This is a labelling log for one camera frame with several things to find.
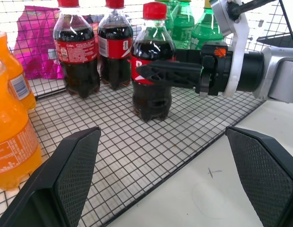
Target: robotic arm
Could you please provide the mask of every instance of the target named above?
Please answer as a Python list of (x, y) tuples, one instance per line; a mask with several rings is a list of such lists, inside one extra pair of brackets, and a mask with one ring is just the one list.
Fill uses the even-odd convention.
[(293, 103), (293, 48), (267, 47), (245, 53), (249, 27), (244, 13), (272, 0), (211, 0), (224, 36), (233, 33), (229, 47), (208, 42), (201, 51), (177, 50), (177, 61), (154, 61), (137, 72), (155, 84), (192, 88), (200, 96), (235, 91), (252, 92), (255, 98)]

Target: wire mesh shelf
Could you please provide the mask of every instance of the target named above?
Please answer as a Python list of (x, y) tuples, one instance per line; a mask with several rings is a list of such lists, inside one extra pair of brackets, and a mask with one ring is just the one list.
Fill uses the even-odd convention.
[[(79, 2), (83, 15), (103, 14), (105, 0)], [(142, 4), (149, 1), (137, 2), (125, 0), (125, 13), (131, 18), (134, 36), (143, 24)], [(25, 5), (57, 7), (57, 1), (0, 1), (0, 29), (8, 33), (12, 51), (21, 51), (14, 47), (17, 20)], [(191, 2), (195, 18), (202, 14), (203, 5), (203, 0)], [(246, 15), (250, 26), (248, 51), (262, 51), (267, 46), (256, 42), (260, 35), (289, 32), (278, 1)], [(232, 37), (225, 41), (230, 44)], [(243, 92), (237, 92), (233, 98), (200, 98), (192, 90), (173, 88), (168, 118), (144, 123), (133, 113), (131, 85), (113, 91), (101, 84), (99, 93), (82, 100), (64, 91), (63, 80), (40, 78), (29, 83), (38, 97), (37, 107), (29, 117), (42, 147), (43, 161), (64, 137), (96, 125), (102, 129), (79, 227), (109, 224), (220, 138), (226, 126), (235, 125), (263, 103)], [(28, 177), (16, 190), (0, 190), (0, 217)]]

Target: red bottle cap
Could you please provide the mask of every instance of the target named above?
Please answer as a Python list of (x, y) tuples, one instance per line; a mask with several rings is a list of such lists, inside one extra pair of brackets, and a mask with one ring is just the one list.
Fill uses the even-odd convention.
[(58, 0), (59, 7), (79, 7), (79, 0)]
[(105, 6), (112, 9), (120, 9), (124, 7), (124, 0), (105, 0)]
[(166, 5), (160, 2), (150, 2), (143, 5), (143, 19), (146, 20), (164, 20), (166, 12)]

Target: orange soda bottle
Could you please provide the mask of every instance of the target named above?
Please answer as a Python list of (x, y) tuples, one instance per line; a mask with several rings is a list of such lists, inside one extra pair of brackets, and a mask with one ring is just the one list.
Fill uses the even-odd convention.
[(8, 89), (27, 110), (36, 107), (34, 94), (25, 78), (21, 63), (10, 53), (7, 47), (7, 34), (0, 31), (0, 61), (5, 64), (9, 76)]
[(41, 148), (24, 106), (8, 92), (8, 73), (0, 62), (0, 188), (18, 187), (42, 163)]

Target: coca-cola bottle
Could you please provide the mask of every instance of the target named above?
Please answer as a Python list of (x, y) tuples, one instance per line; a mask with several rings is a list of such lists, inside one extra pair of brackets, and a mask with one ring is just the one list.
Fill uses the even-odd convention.
[(91, 26), (79, 15), (78, 0), (58, 0), (60, 17), (53, 38), (66, 89), (87, 98), (99, 91), (95, 36)]
[(131, 80), (133, 29), (122, 11), (124, 0), (106, 0), (106, 7), (109, 11), (98, 27), (100, 74), (103, 83), (116, 90), (121, 85), (129, 85)]
[(154, 118), (165, 119), (172, 103), (170, 87), (155, 85), (136, 72), (136, 67), (151, 61), (175, 59), (176, 48), (164, 26), (166, 12), (166, 5), (160, 2), (143, 5), (145, 26), (131, 49), (134, 111), (145, 122)]

